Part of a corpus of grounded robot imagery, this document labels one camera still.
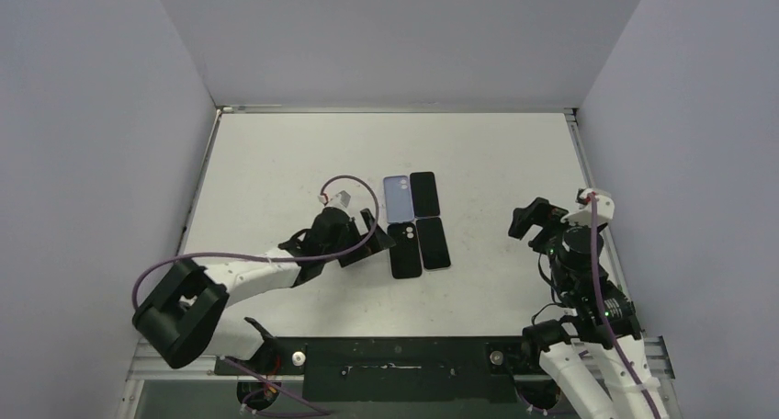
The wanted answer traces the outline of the clear lilac phone case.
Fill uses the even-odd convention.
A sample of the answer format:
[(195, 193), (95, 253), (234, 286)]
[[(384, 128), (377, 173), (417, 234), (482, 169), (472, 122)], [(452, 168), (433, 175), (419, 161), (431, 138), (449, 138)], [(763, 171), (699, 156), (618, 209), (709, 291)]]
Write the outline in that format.
[(386, 176), (383, 178), (387, 222), (405, 223), (415, 218), (408, 176)]

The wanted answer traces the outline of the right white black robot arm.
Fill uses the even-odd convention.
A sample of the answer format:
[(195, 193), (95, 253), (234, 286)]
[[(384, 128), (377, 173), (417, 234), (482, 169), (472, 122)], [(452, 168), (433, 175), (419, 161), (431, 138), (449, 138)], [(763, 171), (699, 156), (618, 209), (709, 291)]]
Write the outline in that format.
[(526, 326), (521, 363), (550, 376), (581, 418), (666, 418), (635, 305), (600, 263), (615, 202), (594, 188), (579, 190), (576, 202), (567, 210), (535, 198), (513, 211), (509, 236), (538, 227), (528, 245), (547, 259), (541, 276), (565, 312)]

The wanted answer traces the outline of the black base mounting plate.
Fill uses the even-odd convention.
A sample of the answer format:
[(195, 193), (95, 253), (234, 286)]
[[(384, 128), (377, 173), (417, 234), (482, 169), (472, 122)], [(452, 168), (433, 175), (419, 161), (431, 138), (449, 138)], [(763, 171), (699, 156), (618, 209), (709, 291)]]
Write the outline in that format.
[(327, 402), (538, 402), (562, 391), (520, 336), (280, 337), (243, 366)]

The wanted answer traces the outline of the aluminium table frame rail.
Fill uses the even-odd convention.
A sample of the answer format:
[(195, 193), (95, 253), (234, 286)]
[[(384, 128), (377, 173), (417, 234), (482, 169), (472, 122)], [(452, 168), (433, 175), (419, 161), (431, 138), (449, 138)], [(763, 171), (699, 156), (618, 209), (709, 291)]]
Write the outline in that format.
[(255, 318), (230, 315), (231, 307), (319, 276), (339, 255), (351, 221), (341, 209), (324, 207), (310, 227), (263, 254), (195, 252), (148, 266), (130, 291), (131, 323), (170, 368), (202, 356), (241, 368), (276, 338)]

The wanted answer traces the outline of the black phone case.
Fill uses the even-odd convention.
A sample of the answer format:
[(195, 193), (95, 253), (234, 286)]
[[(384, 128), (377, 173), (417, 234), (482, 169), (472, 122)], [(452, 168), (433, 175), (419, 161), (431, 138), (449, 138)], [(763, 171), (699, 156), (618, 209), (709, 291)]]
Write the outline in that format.
[(389, 250), (390, 271), (395, 279), (420, 277), (423, 265), (416, 227), (412, 222), (392, 223), (387, 234), (394, 241)]

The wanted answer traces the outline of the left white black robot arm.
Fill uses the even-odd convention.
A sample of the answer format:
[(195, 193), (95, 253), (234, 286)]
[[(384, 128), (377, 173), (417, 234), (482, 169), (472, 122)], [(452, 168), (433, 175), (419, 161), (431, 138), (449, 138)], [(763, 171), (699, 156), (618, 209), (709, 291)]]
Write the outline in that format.
[(268, 251), (264, 261), (203, 266), (193, 257), (177, 259), (136, 304), (132, 324), (170, 368), (206, 355), (238, 358), (251, 373), (263, 373), (273, 364), (275, 337), (231, 306), (271, 290), (300, 287), (332, 261), (347, 267), (395, 246), (369, 209), (360, 214), (365, 234), (346, 211), (326, 207), (309, 228)]

